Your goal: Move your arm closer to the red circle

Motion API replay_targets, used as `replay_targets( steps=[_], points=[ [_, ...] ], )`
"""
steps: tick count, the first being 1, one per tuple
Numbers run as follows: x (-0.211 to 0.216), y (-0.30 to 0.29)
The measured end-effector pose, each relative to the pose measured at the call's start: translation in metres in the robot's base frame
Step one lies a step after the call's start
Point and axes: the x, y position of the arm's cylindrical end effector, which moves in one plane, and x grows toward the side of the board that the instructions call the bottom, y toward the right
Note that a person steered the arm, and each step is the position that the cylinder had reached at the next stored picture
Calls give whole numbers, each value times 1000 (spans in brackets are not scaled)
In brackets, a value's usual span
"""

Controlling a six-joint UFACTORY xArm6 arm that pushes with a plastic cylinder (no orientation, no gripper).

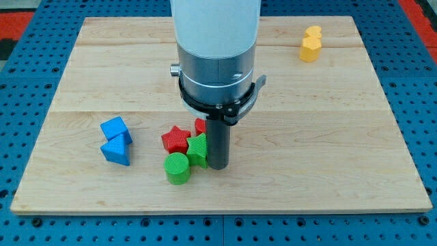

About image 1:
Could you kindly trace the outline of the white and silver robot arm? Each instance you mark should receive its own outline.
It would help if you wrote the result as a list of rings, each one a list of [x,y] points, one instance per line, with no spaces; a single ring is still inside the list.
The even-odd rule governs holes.
[[[253,82],[260,0],[171,0],[186,108],[198,118],[245,114],[266,78]]]

